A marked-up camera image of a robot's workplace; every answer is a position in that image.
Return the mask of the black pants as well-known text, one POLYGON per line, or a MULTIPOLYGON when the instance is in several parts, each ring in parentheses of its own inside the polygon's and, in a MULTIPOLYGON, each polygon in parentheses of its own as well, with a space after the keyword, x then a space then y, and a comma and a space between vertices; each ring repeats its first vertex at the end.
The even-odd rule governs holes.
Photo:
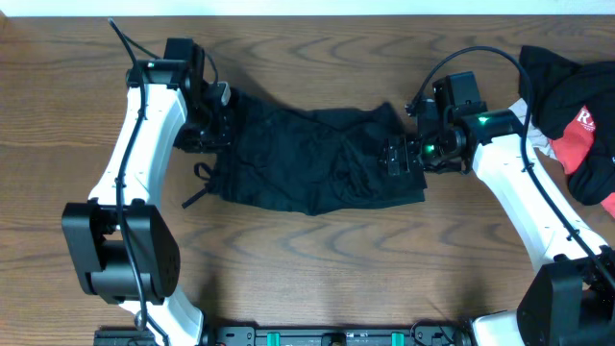
POLYGON ((424 201, 421 168, 391 175, 385 149, 402 136, 390 103, 364 111, 283 108, 235 89, 215 114, 233 120, 233 138, 214 166, 198 162, 204 187, 182 206, 206 194, 275 211, 319 215, 341 209, 383 209, 424 201))

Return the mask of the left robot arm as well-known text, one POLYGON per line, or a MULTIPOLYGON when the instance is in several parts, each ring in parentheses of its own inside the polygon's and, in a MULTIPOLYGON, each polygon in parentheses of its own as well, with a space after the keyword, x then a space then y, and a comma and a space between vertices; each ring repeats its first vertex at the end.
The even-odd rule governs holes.
POLYGON ((111 158, 61 228, 87 295, 130 312, 136 333, 115 345, 208 345, 204 313, 179 285, 180 249, 160 212, 173 150, 218 153, 230 144, 222 110, 230 87, 207 81, 208 57, 139 60, 126 76, 127 109, 111 158))

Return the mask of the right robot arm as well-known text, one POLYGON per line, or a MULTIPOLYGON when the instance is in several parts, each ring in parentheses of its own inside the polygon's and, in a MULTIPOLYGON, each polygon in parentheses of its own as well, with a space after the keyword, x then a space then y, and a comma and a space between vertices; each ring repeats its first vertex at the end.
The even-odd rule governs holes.
POLYGON ((502 205, 528 252, 535 277, 515 310, 474 319, 475 345, 611 345, 614 251, 555 186, 510 110, 420 115, 420 136, 385 140, 379 163, 391 176, 472 170, 502 205))

